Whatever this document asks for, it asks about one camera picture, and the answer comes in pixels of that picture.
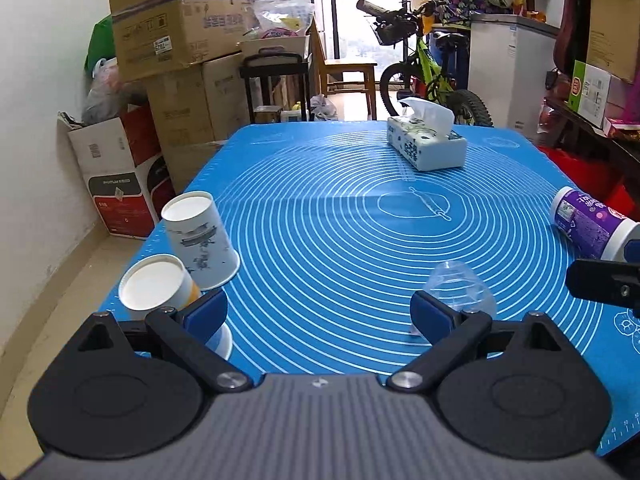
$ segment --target cup rim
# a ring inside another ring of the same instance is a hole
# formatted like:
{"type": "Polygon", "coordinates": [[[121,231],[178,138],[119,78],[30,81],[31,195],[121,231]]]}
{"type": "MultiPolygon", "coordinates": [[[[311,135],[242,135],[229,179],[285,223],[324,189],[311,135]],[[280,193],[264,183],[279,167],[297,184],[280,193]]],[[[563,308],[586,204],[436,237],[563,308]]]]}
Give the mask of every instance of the cup rim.
{"type": "MultiPolygon", "coordinates": [[[[187,273],[187,269],[184,266],[184,263],[182,262],[182,260],[177,256],[175,256],[174,254],[152,254],[151,256],[147,256],[146,258],[143,258],[142,260],[136,262],[131,267],[129,267],[129,269],[127,269],[127,272],[125,272],[122,275],[122,278],[120,279],[120,283],[118,284],[118,298],[120,298],[120,302],[129,310],[133,310],[136,312],[144,312],[146,310],[151,311],[158,308],[157,305],[149,308],[139,308],[135,305],[131,306],[130,304],[127,304],[127,302],[122,297],[124,288],[127,286],[127,283],[129,282],[133,274],[138,272],[142,267],[145,267],[148,264],[152,264],[155,262],[171,262],[173,264],[178,264],[178,266],[182,269],[182,272],[187,273]]],[[[161,304],[164,303],[165,301],[170,300],[171,297],[180,289],[183,283],[184,283],[184,278],[182,279],[182,282],[180,282],[180,285],[178,285],[178,287],[175,289],[175,291],[168,298],[166,298],[165,300],[162,300],[161,304]]]]}
{"type": "Polygon", "coordinates": [[[215,203],[214,200],[213,200],[213,195],[211,193],[207,192],[207,191],[189,191],[187,193],[182,193],[181,195],[178,195],[178,196],[172,198],[171,200],[169,200],[169,202],[164,204],[164,207],[162,208],[162,211],[160,212],[160,216],[162,217],[162,220],[165,221],[165,222],[171,222],[171,223],[184,222],[185,220],[191,220],[191,218],[187,218],[187,219],[184,219],[184,220],[168,220],[167,218],[164,217],[164,213],[169,208],[171,208],[172,206],[174,206],[175,204],[180,202],[181,200],[184,200],[185,198],[191,198],[191,197],[194,197],[194,196],[200,196],[200,197],[208,198],[209,200],[211,200],[212,204],[215,203]]]}

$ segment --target wooden chair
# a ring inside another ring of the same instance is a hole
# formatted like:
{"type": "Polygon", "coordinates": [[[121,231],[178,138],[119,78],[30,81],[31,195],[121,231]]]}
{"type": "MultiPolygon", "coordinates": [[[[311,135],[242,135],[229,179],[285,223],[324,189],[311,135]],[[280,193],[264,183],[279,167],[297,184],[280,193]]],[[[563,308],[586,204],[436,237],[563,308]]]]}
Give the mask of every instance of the wooden chair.
{"type": "Polygon", "coordinates": [[[365,57],[354,57],[351,59],[327,59],[324,55],[320,35],[316,28],[316,23],[311,25],[311,41],[314,53],[314,65],[316,66],[316,75],[320,81],[320,93],[324,95],[338,93],[359,92],[367,95],[367,114],[372,120],[377,120],[376,111],[376,75],[373,72],[377,65],[372,59],[365,57]],[[329,82],[328,77],[333,74],[343,72],[362,72],[364,81],[337,81],[329,82]],[[361,88],[354,89],[335,89],[340,85],[358,85],[361,88]]]}

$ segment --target printed flower design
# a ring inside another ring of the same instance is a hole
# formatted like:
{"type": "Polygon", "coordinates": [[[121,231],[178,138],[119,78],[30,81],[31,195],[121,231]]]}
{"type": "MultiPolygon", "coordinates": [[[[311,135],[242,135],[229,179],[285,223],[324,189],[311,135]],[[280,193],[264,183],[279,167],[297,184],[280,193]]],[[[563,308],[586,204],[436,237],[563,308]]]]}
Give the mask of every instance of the printed flower design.
{"type": "Polygon", "coordinates": [[[640,319],[633,315],[631,309],[616,314],[613,324],[622,335],[631,338],[631,344],[636,352],[640,354],[640,319]]]}

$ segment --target green bag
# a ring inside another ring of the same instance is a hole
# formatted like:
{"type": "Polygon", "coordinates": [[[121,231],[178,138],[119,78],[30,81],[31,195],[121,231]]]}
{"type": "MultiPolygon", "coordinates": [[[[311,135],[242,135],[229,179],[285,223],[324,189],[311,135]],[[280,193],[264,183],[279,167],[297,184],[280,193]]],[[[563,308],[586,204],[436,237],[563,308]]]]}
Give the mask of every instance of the green bag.
{"type": "Polygon", "coordinates": [[[94,31],[91,34],[89,48],[84,60],[84,71],[91,77],[98,60],[102,58],[111,59],[113,57],[116,57],[116,47],[113,43],[113,28],[111,26],[111,15],[109,15],[94,25],[94,31]]]}

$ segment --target beige floor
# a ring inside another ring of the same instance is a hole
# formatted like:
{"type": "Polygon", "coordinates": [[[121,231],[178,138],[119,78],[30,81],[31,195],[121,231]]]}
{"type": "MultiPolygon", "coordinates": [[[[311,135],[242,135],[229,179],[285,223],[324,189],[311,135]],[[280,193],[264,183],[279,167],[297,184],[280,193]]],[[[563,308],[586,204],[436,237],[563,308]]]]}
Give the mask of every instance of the beige floor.
{"type": "Polygon", "coordinates": [[[0,472],[13,478],[34,462],[40,447],[27,420],[27,399],[64,343],[86,317],[100,307],[142,241],[108,237],[62,296],[40,336],[0,418],[0,472]]]}

